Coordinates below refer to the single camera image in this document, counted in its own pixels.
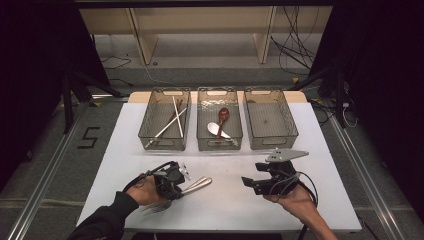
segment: spoon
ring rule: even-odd
[[[208,130],[210,133],[212,133],[213,135],[218,135],[218,129],[219,129],[219,125],[212,122],[208,124]],[[231,138],[230,136],[228,136],[227,134],[225,134],[225,132],[223,132],[221,130],[221,136],[224,138]]]
[[[228,108],[221,108],[218,112],[219,117],[219,129],[218,133],[216,134],[217,138],[221,138],[222,133],[222,126],[224,125],[224,122],[230,117],[230,112],[228,111]]]

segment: cable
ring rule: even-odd
[[[320,127],[322,127],[325,123],[328,122],[328,120],[330,120],[330,118],[332,118],[334,116],[334,114],[335,114],[335,111],[334,111],[335,107],[324,106],[324,105],[318,103],[317,101],[315,101],[313,99],[309,99],[309,98],[307,99],[307,101],[309,103],[311,103],[312,108],[314,110],[320,110],[320,111],[322,111],[324,113],[326,119],[324,121],[321,121],[321,122],[318,121],[318,123],[320,124]]]
[[[293,184],[293,182],[294,182],[294,181],[297,181],[297,177],[296,177],[296,175],[294,175],[294,176],[292,176],[292,177],[290,177],[290,178],[287,178],[287,179],[284,179],[284,180],[281,180],[281,181],[279,181],[279,182],[275,183],[275,184],[271,187],[271,190],[269,190],[268,195],[273,195],[273,194],[272,194],[272,191],[274,190],[274,188],[275,188],[277,185],[279,185],[279,184],[281,184],[281,183],[283,183],[283,182],[287,182],[287,181],[289,181],[289,180],[291,180],[291,182],[290,182],[289,184],[287,184],[287,185],[284,187],[284,189],[283,189],[283,190],[282,190],[279,194],[277,194],[278,196],[280,196],[280,195],[282,194],[282,192],[284,192],[284,191],[287,189],[287,187],[288,187],[288,186],[290,186],[291,184]]]
[[[200,85],[192,85],[192,84],[180,85],[180,84],[175,84],[175,83],[171,83],[171,82],[166,82],[166,81],[161,81],[161,80],[153,79],[152,76],[150,75],[150,72],[147,69],[146,65],[145,64],[142,64],[142,65],[143,65],[144,69],[146,70],[147,75],[149,76],[149,79],[152,82],[165,83],[165,84],[169,84],[169,85],[177,86],[177,87],[200,87]]]
[[[175,162],[169,161],[169,162],[166,162],[166,163],[160,165],[159,167],[157,167],[153,170],[149,170],[149,171],[146,171],[146,173],[140,174],[138,177],[136,177],[134,180],[132,180],[130,183],[127,184],[127,186],[124,188],[123,192],[126,192],[131,186],[134,186],[136,188],[142,188],[144,186],[144,183],[146,182],[146,177],[151,176],[154,172],[157,172],[161,168],[163,168],[167,165],[171,165],[173,163],[175,163]]]
[[[371,229],[371,227],[362,219],[361,216],[359,216],[358,213],[356,213],[356,216],[358,217],[359,221],[362,222],[362,224],[370,231],[371,235],[374,237],[375,240],[380,240],[377,236],[377,234]]]
[[[281,45],[280,43],[277,43],[277,41],[274,40],[274,38],[271,36],[271,40],[274,42],[274,44],[277,46],[277,48],[280,50],[280,58],[281,58],[281,53],[286,54],[287,56],[289,56],[290,58],[292,58],[293,60],[295,60],[296,62],[298,62],[300,65],[304,66],[307,69],[311,69],[308,65],[306,65],[306,63],[302,63],[300,60],[298,60],[297,58],[295,58],[293,55],[291,55],[290,53],[288,53],[284,48],[284,45]]]
[[[127,62],[125,62],[125,63],[123,63],[123,64],[120,64],[120,65],[118,65],[118,66],[116,66],[116,67],[113,67],[113,68],[105,67],[105,69],[117,69],[117,68],[122,67],[122,66],[124,66],[124,65],[127,65],[128,63],[130,63],[130,62],[131,62],[131,59],[129,59],[129,58],[120,58],[120,57],[111,56],[111,57],[106,58],[105,60],[102,60],[102,63],[104,63],[104,62],[108,61],[108,60],[109,60],[109,59],[111,59],[111,58],[116,58],[116,59],[119,59],[119,60],[126,60]]]
[[[133,86],[134,86],[134,84],[129,83],[129,82],[127,82],[127,81],[125,81],[125,80],[122,80],[122,79],[120,79],[120,78],[110,78],[110,79],[109,79],[109,81],[121,81],[121,82],[123,82],[123,83],[128,84],[128,85],[129,85],[129,86],[131,86],[131,87],[133,87]]]
[[[356,120],[355,120],[355,124],[354,124],[354,125],[350,125],[350,124],[349,124],[349,121],[346,119],[346,116],[345,116],[345,111],[346,111],[346,109],[347,109],[347,107],[344,107],[344,108],[343,108],[343,118],[344,118],[344,120],[345,120],[346,124],[347,124],[349,127],[356,127],[356,125],[358,125],[358,118],[356,118]]]
[[[299,6],[296,6],[294,8],[293,12],[292,12],[292,16],[293,16],[293,14],[295,14],[294,20],[290,19],[290,17],[288,16],[286,7],[283,7],[283,10],[284,10],[284,13],[286,14],[287,20],[289,21],[289,24],[290,24],[290,33],[289,33],[288,39],[291,38],[293,40],[293,42],[295,42],[298,45],[299,51],[302,53],[302,49],[303,49],[303,51],[305,51],[305,55],[308,56],[309,60],[312,61],[312,58],[311,58],[311,56],[309,56],[308,53],[312,53],[313,55],[315,55],[315,54],[313,52],[309,51],[303,45],[303,42],[299,38],[299,32],[298,32],[298,28],[297,28],[297,19],[298,19],[298,16],[299,16]],[[306,61],[304,59],[304,55],[302,54],[301,56],[302,56],[302,59],[304,60],[304,62],[306,64]]]
[[[312,183],[312,186],[314,187],[315,194],[303,182],[299,182],[299,185],[302,186],[309,193],[309,195],[312,198],[312,201],[314,202],[315,207],[318,207],[318,192],[317,192],[317,189],[315,187],[314,182],[305,173],[303,173],[303,172],[298,172],[298,173],[305,175],[309,179],[309,181]],[[297,239],[298,240],[303,239],[305,237],[307,230],[308,230],[308,226],[306,226],[306,224],[304,224],[303,227],[302,227],[302,230],[300,231],[299,237]]]
[[[319,6],[317,6],[317,15],[315,16],[314,25],[312,25],[311,31],[309,32],[309,35],[306,37],[306,39],[303,41],[303,43],[305,43],[309,39],[309,37],[312,35],[312,32],[314,31],[315,25],[318,22],[318,15],[319,15]]]
[[[284,69],[284,67],[281,65],[281,54],[282,54],[283,52],[281,51],[280,52],[280,56],[278,57],[278,63],[280,64],[280,68],[284,71],[284,72],[287,72],[287,73],[290,73],[290,74],[294,74],[294,75],[304,75],[304,76],[308,76],[309,74],[308,73],[296,73],[296,72],[292,72],[292,71],[289,71],[289,70],[287,70],[287,69]]]
[[[306,173],[304,173],[304,172],[298,172],[298,173],[300,173],[300,174],[302,174],[302,175],[304,175],[304,176],[306,176],[308,179],[309,179],[309,181],[311,182],[311,184],[312,184],[312,187],[314,188],[314,191],[315,191],[315,195],[312,193],[312,191],[303,183],[303,182],[299,182],[299,184],[304,188],[304,189],[306,189],[306,191],[308,191],[309,192],[309,195],[311,195],[311,197],[312,197],[312,200],[313,200],[313,202],[314,202],[314,204],[315,204],[315,207],[318,207],[318,191],[317,191],[317,188],[315,187],[315,184],[314,184],[314,182],[312,181],[312,179],[306,174]]]

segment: gray floor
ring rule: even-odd
[[[275,39],[282,41],[285,37],[276,35]],[[319,34],[312,35],[307,41],[308,48],[316,50],[319,40]],[[146,90],[154,86],[166,86],[168,83],[190,85],[193,88],[224,83],[240,88],[247,85],[268,84],[290,87],[293,85],[294,77],[304,78],[304,75],[283,71],[280,63],[291,71],[307,73],[306,69],[299,68],[299,65],[285,57],[279,61],[279,51],[273,45],[270,46],[267,63],[259,64],[251,35],[160,36],[152,64],[147,66],[149,74],[141,65],[130,36],[97,36],[96,43],[102,59],[116,56],[131,60],[130,63],[118,69],[106,69],[110,79],[121,79],[133,84],[129,86],[119,80],[111,81],[115,89],[124,93]],[[125,62],[127,60],[110,59],[104,62],[104,66],[113,68]],[[305,88],[305,95],[308,98],[317,98],[317,86],[319,81]],[[93,94],[103,94],[95,88],[90,90]],[[52,176],[52,181],[35,215],[30,218],[24,239],[64,239],[75,227],[124,103],[119,99],[95,100],[94,102],[98,104],[92,104],[86,109],[75,106],[75,110],[83,111],[81,119],[73,137],[69,139],[69,147]],[[316,116],[320,122],[327,118],[320,110],[316,110]],[[347,113],[347,117],[355,118],[351,113]],[[379,239],[393,239],[379,218],[378,208],[370,200],[361,181],[361,173],[352,164],[345,150],[346,146],[340,141],[336,125],[336,121],[330,118],[322,124],[322,131],[350,200],[358,216],[370,226]],[[81,149],[79,147],[92,143],[83,139],[89,127],[97,128],[90,130],[87,135],[97,137],[97,141],[93,148]],[[58,106],[56,114],[52,116],[37,145],[32,149],[32,160],[23,162],[19,166],[0,194],[0,239],[7,239],[20,213],[27,206],[28,199],[33,196],[45,169],[55,156],[56,148],[64,138],[63,129],[64,110]],[[384,159],[380,158],[361,125],[347,127],[345,134],[352,140],[360,161],[370,173],[378,194],[393,215],[394,223],[404,239],[422,239],[424,236],[422,222],[397,187],[390,172],[382,166],[381,162]],[[124,239],[130,239],[131,234],[127,232]],[[297,239],[297,236],[298,233],[282,234],[283,239]],[[370,231],[365,227],[354,234],[338,233],[338,237],[340,239],[373,239]],[[314,238],[308,234],[305,239]]]

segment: aluminum rail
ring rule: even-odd
[[[345,149],[348,158],[355,169],[358,178],[364,187],[364,190],[374,207],[374,210],[381,221],[381,224],[384,230],[387,233],[389,239],[398,240],[405,239],[402,234],[397,221],[392,214],[391,210],[387,206],[386,201],[378,190],[371,174],[368,172],[366,166],[364,165],[361,156],[355,148],[352,140],[350,139],[346,129],[342,129],[340,124],[335,118],[331,118],[331,124],[333,125],[334,130],[336,131],[337,136],[339,137],[340,142]]]
[[[34,219],[35,214],[37,213],[40,203],[46,195],[50,183],[52,182],[57,172],[57,169],[59,168],[60,163],[62,162],[63,157],[65,156],[69,143],[71,142],[74,136],[75,129],[77,128],[78,123],[87,108],[88,103],[81,103],[78,106],[77,111],[75,113],[74,124],[69,129],[68,133],[63,135],[62,140],[60,141],[59,146],[56,148],[56,151],[53,154],[53,157],[51,158],[49,164],[47,165],[43,176],[38,182],[37,187],[35,188],[31,197],[27,201],[26,206],[24,207],[19,217],[17,218],[15,224],[13,225],[12,230],[9,233],[9,240],[24,239],[24,236],[28,231],[31,222]]]

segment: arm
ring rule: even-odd
[[[154,177],[149,176],[126,192],[116,192],[115,200],[110,206],[98,208],[85,219],[69,235],[68,240],[74,239],[121,239],[125,219],[139,205],[148,205],[160,200],[156,191]]]
[[[325,220],[319,214],[309,193],[302,186],[297,185],[291,193],[285,196],[264,195],[264,198],[272,202],[277,202],[283,206],[286,211],[308,226],[317,239],[337,239]]]

